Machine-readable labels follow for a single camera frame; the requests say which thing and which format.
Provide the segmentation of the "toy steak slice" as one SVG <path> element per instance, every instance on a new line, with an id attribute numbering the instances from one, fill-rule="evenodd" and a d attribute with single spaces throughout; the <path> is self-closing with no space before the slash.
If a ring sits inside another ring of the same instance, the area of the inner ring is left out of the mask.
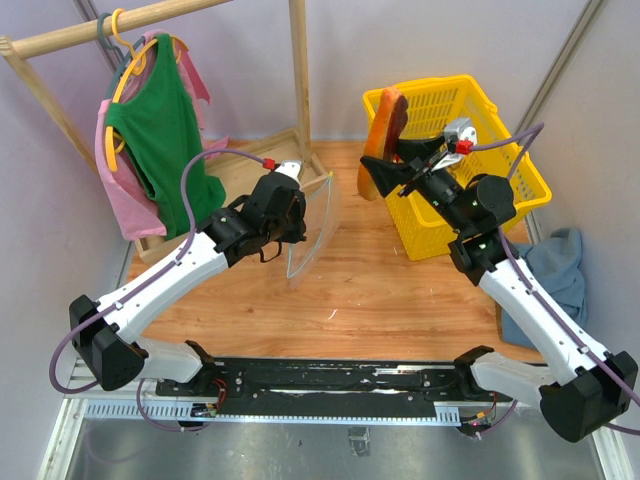
<path id="1" fill-rule="evenodd" d="M 378 110 L 365 142 L 363 155 L 392 162 L 395 148 L 408 121 L 408 101 L 395 86 L 382 90 Z"/>

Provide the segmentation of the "clear zip top bag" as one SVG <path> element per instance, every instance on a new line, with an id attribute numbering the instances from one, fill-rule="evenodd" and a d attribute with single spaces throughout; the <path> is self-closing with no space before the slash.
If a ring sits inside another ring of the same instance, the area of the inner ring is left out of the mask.
<path id="1" fill-rule="evenodd" d="M 306 184 L 306 239 L 287 249 L 287 286 L 296 289 L 324 255 L 340 223 L 341 193 L 333 171 Z"/>

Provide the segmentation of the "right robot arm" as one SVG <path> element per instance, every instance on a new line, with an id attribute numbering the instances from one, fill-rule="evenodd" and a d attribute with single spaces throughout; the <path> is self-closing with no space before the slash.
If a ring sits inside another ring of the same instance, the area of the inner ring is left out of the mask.
<path id="1" fill-rule="evenodd" d="M 364 156 L 360 163 L 383 197 L 418 193 L 434 207 L 457 235 L 448 245 L 456 269 L 500 305 L 546 362 L 536 367 L 479 346 L 455 360 L 454 390 L 466 400 L 487 391 L 535 406 L 557 435 L 578 442 L 638 402 L 638 365 L 577 326 L 518 258 L 501 229 L 516 215 L 509 180 L 481 174 L 460 185 L 437 166 L 444 143 L 409 141 L 404 147 L 419 153 L 414 159 Z"/>

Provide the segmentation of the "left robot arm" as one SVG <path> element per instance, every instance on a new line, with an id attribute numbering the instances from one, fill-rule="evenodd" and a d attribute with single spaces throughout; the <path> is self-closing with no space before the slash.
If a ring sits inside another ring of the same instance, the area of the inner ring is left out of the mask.
<path id="1" fill-rule="evenodd" d="M 251 194 L 214 211 L 192 240 L 129 284 L 97 301 L 82 295 L 70 304 L 72 345 L 103 390 L 143 377 L 175 380 L 195 396 L 212 388 L 211 360 L 196 343 L 152 341 L 142 333 L 196 286 L 246 257 L 262 255 L 266 245 L 304 240 L 299 167 L 293 161 L 277 165 Z"/>

